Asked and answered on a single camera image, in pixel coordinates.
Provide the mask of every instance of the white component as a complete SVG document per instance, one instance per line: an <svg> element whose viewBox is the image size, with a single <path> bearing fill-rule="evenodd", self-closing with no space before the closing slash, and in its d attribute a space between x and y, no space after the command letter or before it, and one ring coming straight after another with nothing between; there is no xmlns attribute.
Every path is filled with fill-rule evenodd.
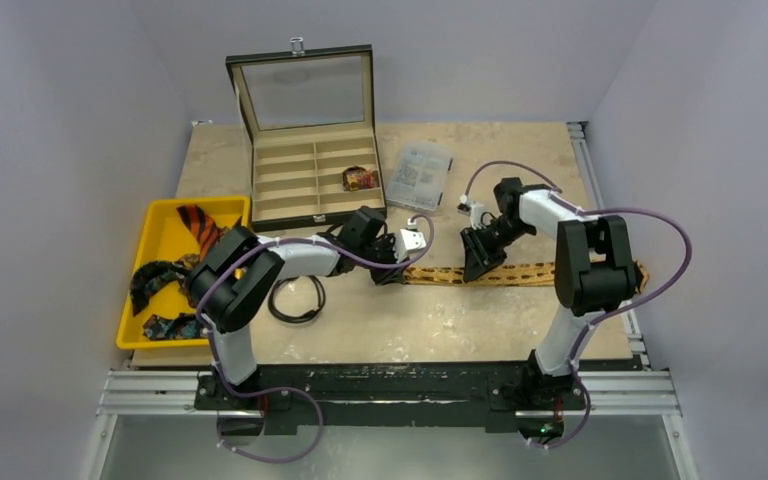
<svg viewBox="0 0 768 480"><path fill-rule="evenodd" d="M301 277L304 275L326 276L334 271L340 254L329 248L319 245L307 245L300 243L289 243L282 245L280 239L263 237L258 235L260 243L266 243L278 240L278 246L269 249L284 260L284 267L278 274L276 280L285 278ZM329 243L324 238L313 235L308 237L315 240L316 243Z"/></svg>
<svg viewBox="0 0 768 480"><path fill-rule="evenodd" d="M540 371L553 377L568 375L570 373L569 354L575 339L583 329L587 328L587 324L601 313L592 312L576 317L572 314L572 310L558 307L552 326L549 327L549 333L537 347L537 364L540 366ZM595 331L595 328L588 330L573 359L574 363L578 363L581 352Z"/></svg>
<svg viewBox="0 0 768 480"><path fill-rule="evenodd" d="M402 228L396 235L396 262L401 262L408 254L419 252L426 246L422 232Z"/></svg>
<svg viewBox="0 0 768 480"><path fill-rule="evenodd" d="M479 230L484 228L486 225L484 225L483 216L485 213L487 213L487 207L484 206L483 203L480 202L473 202L469 199L466 195L461 195L461 205L466 205L469 208L468 212L464 212L463 210L458 210L463 215L469 216L469 226Z"/></svg>
<svg viewBox="0 0 768 480"><path fill-rule="evenodd" d="M230 333L214 333L216 353L222 371L233 385L239 385L257 370L257 360L251 346L251 324Z"/></svg>
<svg viewBox="0 0 768 480"><path fill-rule="evenodd" d="M598 217L579 215L555 203L551 190L532 190L519 197L519 218L534 225L554 240L558 236L558 222L567 220L591 221Z"/></svg>

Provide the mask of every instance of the white wall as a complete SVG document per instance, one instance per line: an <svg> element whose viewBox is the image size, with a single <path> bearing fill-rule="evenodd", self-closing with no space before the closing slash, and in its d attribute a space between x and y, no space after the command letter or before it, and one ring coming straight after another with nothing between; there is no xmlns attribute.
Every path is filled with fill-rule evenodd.
<svg viewBox="0 0 768 480"><path fill-rule="evenodd" d="M77 478L186 131L126 0L0 0L0 479Z"/></svg>
<svg viewBox="0 0 768 480"><path fill-rule="evenodd" d="M226 55L371 43L382 121L590 117L655 0L132 0L191 119L237 122Z"/></svg>
<svg viewBox="0 0 768 480"><path fill-rule="evenodd" d="M587 135L608 204L673 214L694 240L641 320L702 478L768 478L768 1L660 0ZM651 271L677 265L667 229L632 231Z"/></svg>

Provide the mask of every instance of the metal latch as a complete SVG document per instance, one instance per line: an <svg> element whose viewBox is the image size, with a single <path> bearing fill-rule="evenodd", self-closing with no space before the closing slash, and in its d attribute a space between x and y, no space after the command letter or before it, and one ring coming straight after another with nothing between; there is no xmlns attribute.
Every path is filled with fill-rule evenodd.
<svg viewBox="0 0 768 480"><path fill-rule="evenodd" d="M304 38L293 37L290 39L290 53L297 57L304 55Z"/></svg>

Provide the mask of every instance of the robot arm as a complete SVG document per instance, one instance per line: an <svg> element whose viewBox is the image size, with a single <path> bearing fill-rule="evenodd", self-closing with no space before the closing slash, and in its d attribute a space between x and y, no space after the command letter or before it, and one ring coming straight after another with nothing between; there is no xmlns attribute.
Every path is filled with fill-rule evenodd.
<svg viewBox="0 0 768 480"><path fill-rule="evenodd" d="M204 316L213 325L215 355L233 384L245 381L257 369L252 353L249 323L276 281L299 276L335 276L362 264L333 248L337 246L378 264L401 263L411 253L426 247L425 237L408 222L407 229L379 235L384 217L361 207L336 236L323 232L308 238L309 243L286 243L270 247L243 264L241 278L229 277L207 300ZM201 299L220 275L247 252L276 239L258 236L244 227L235 227L210 251L187 277L185 288L191 298ZM404 268L371 268L376 285L403 282Z"/></svg>
<svg viewBox="0 0 768 480"><path fill-rule="evenodd" d="M505 247L526 233L540 230L556 240L555 293L561 306L531 360L539 375L569 375L570 352L581 330L596 315L616 310L634 295L636 276L625 220L617 215L584 215L548 186L524 186L518 178L502 179L493 193L501 215L488 224L481 221L484 205L464 196L458 206L471 224L461 231L464 281L503 264ZM593 253L604 258L591 260ZM574 362L591 335L592 331L576 349Z"/></svg>

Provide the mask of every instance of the table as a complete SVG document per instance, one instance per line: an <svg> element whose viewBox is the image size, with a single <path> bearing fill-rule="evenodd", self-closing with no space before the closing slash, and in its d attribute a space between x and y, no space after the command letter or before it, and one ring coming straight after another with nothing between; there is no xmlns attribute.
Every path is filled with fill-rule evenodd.
<svg viewBox="0 0 768 480"><path fill-rule="evenodd" d="M566 199L589 207L563 123L379 123L376 131L385 185L407 140L435 142L455 153L443 201L433 215L434 244L420 266L462 266L458 232L468 220L455 206L469 177L488 161L506 159L535 167L560 185ZM238 125L196 125L177 197L250 194L249 149ZM493 186L510 176L539 183L524 170L494 166L475 181L471 197L495 206ZM412 214L389 207L391 230L405 225ZM308 236L322 229L264 234ZM554 251L554 242L538 233L511 245L508 263L552 261ZM287 325L272 318L265 305L261 308L251 324L254 353L260 363L525 359L546 335L558 307L551 287L378 287L362 269L322 280L327 303L312 324ZM306 279L286 286L277 301L289 314L305 312L315 303L315 291ZM619 318L599 327L583 357L631 357ZM209 358L207 348L138 350L133 365L204 365Z"/></svg>

